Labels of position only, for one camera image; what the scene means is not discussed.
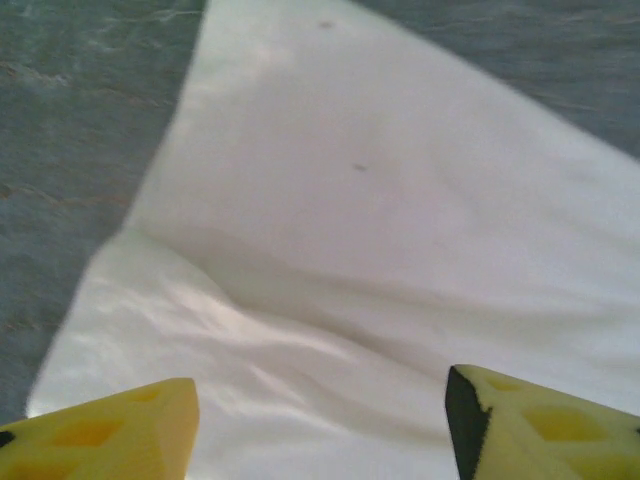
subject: white fabric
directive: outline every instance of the white fabric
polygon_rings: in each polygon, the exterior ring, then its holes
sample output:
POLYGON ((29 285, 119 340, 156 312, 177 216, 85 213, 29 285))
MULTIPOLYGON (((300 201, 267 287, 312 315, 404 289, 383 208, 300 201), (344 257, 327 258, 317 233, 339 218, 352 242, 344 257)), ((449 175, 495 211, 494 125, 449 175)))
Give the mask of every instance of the white fabric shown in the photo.
POLYGON ((189 479, 453 479, 448 367, 640 414, 640 169, 334 0, 217 0, 29 416, 173 376, 189 479))

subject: floor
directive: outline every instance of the floor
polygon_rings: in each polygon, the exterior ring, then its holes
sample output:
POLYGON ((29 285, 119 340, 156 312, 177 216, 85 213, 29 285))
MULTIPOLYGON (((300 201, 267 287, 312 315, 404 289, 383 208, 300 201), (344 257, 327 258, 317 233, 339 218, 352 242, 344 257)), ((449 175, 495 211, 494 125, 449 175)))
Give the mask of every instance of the floor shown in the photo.
MULTIPOLYGON (((0 425, 176 104, 204 0, 0 4, 0 425)), ((360 0, 640 157, 635 0, 360 0)))

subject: white sheet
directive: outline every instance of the white sheet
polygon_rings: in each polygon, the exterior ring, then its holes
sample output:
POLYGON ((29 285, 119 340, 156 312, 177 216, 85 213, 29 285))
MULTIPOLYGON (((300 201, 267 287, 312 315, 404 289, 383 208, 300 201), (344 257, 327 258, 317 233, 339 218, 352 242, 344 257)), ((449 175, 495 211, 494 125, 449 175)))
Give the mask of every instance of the white sheet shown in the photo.
POLYGON ((217 0, 28 415, 197 381, 204 479, 453 479, 447 369, 640 414, 640 169, 342 1, 217 0))

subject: yellow object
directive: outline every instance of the yellow object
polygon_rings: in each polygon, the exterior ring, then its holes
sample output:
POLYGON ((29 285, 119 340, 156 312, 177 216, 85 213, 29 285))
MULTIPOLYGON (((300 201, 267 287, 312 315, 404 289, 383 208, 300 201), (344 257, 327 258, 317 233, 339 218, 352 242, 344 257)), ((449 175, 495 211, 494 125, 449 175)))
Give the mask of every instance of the yellow object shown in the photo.
POLYGON ((640 418, 471 365, 445 401, 461 480, 640 480, 640 418))
POLYGON ((0 427, 0 480, 182 480, 198 429, 174 378, 0 427))

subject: gray carpet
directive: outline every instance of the gray carpet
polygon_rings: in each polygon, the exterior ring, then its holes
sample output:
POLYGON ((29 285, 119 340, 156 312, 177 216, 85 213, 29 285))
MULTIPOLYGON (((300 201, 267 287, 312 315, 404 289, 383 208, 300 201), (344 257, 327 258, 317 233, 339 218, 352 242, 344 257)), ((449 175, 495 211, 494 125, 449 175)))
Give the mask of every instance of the gray carpet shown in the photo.
MULTIPOLYGON (((140 183, 203 3, 0 3, 0 425, 22 417, 86 261, 140 183)), ((360 3, 640 156, 636 0, 360 3)))

